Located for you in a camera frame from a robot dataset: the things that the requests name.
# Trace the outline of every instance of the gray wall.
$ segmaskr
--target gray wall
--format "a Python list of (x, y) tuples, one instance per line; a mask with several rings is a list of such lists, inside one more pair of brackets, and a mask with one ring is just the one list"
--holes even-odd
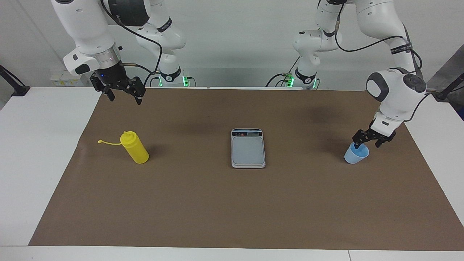
[[(293, 36), (317, 29), (317, 0), (166, 0), (166, 5), (187, 35), (187, 46), (177, 51), (180, 64), (202, 86), (263, 86), (293, 64), (297, 57)], [(439, 0), (396, 0), (395, 5), (424, 59), (427, 81), (464, 42), (464, 34), (457, 33), (464, 24), (464, 1), (444, 5)], [(117, 26), (110, 30), (124, 47), (125, 62), (154, 67), (155, 58), (132, 35)], [(343, 13), (341, 33), (346, 48), (374, 41), (360, 32), (354, 5)], [(1, 0), (0, 35), (0, 62), (32, 86), (50, 85), (50, 69), (63, 68), (61, 58), (75, 48), (50, 0)], [(384, 44), (357, 53), (319, 56), (324, 89), (362, 90), (371, 72), (394, 65)], [(128, 72), (145, 75), (136, 68)], [(0, 89), (5, 88), (0, 82)]]

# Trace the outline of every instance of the yellow squeeze bottle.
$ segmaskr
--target yellow squeeze bottle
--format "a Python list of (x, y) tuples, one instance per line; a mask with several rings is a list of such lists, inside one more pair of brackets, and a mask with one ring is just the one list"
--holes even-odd
[(125, 131), (121, 135), (120, 141), (121, 143), (115, 144), (99, 140), (98, 143), (122, 145), (137, 164), (143, 164), (148, 161), (148, 152), (135, 132)]

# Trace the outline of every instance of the white table surface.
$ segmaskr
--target white table surface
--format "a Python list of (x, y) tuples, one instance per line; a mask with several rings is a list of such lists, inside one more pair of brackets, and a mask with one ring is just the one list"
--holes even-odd
[[(464, 251), (27, 247), (99, 96), (93, 88), (32, 88), (0, 111), (0, 261), (464, 260)], [(429, 97), (406, 125), (462, 223), (463, 121), (449, 104)]]

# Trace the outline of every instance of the plastic cup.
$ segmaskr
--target plastic cup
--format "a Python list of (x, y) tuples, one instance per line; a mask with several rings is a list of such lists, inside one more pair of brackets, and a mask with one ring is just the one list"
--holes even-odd
[(345, 160), (349, 164), (356, 164), (367, 158), (367, 156), (369, 156), (369, 148), (366, 145), (361, 144), (361, 146), (357, 149), (354, 147), (354, 143), (351, 143), (347, 153), (345, 153)]

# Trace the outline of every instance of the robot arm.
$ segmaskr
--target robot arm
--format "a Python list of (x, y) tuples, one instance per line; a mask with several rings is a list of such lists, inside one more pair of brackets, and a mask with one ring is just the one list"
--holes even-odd
[(295, 75), (304, 85), (311, 85), (320, 64), (315, 53), (338, 49), (336, 41), (341, 42), (339, 14), (346, 3), (356, 4), (358, 24), (365, 35), (386, 39), (396, 64), (395, 68), (373, 73), (367, 80), (367, 91), (381, 104), (369, 129), (359, 130), (353, 137), (356, 148), (370, 140), (377, 140), (376, 146), (380, 147), (391, 141), (395, 129), (411, 117), (426, 89), (407, 30), (392, 1), (321, 0), (316, 13), (320, 29), (301, 32), (294, 42), (301, 56)]
[[(96, 91), (113, 101), (111, 89), (123, 90), (142, 102), (145, 87), (140, 78), (128, 78), (108, 23), (96, 0), (51, 0), (58, 18), (74, 39), (76, 49), (64, 57), (68, 71), (77, 76), (94, 72), (90, 77)], [(114, 16), (145, 23), (149, 18), (148, 0), (106, 0)], [(131, 12), (118, 12), (131, 8)]]
[[(164, 0), (150, 0), (150, 11), (150, 19), (143, 28), (139, 29), (138, 33), (155, 40), (162, 46), (159, 67), (161, 83), (163, 86), (186, 85), (183, 70), (172, 51), (184, 48), (186, 44), (184, 33), (173, 24), (172, 19), (168, 16)], [(158, 45), (141, 37), (137, 37), (137, 42), (155, 57), (159, 56), (161, 50)]]

